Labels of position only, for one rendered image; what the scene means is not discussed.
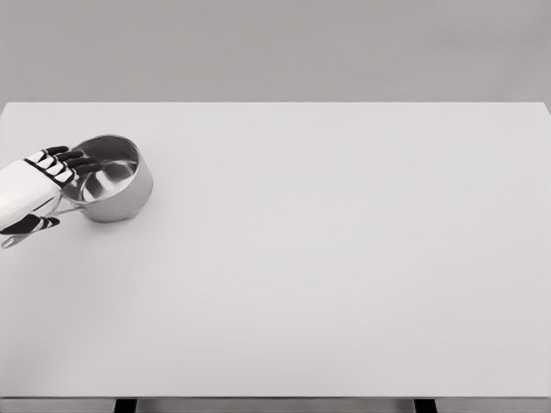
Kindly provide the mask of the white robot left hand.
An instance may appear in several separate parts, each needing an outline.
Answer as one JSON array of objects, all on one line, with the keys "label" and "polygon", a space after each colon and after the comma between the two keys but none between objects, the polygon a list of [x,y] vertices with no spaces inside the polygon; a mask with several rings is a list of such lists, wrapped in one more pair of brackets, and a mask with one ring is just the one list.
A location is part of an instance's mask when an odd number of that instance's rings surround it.
[{"label": "white robot left hand", "polygon": [[102,164],[66,146],[41,149],[0,169],[0,234],[27,236],[60,224],[63,190]]}]

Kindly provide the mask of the stainless steel saucepan with handle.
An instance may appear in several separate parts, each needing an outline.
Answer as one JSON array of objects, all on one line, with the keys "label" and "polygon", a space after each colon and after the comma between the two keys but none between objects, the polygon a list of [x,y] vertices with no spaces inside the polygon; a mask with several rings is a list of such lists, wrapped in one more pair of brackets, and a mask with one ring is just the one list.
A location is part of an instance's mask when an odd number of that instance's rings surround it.
[{"label": "stainless steel saucepan with handle", "polygon": [[[138,146],[130,139],[105,134],[69,148],[82,151],[102,164],[102,170],[78,178],[64,188],[54,216],[79,212],[92,222],[117,223],[133,218],[149,200],[153,177]],[[11,248],[27,236],[4,236],[1,246]]]}]

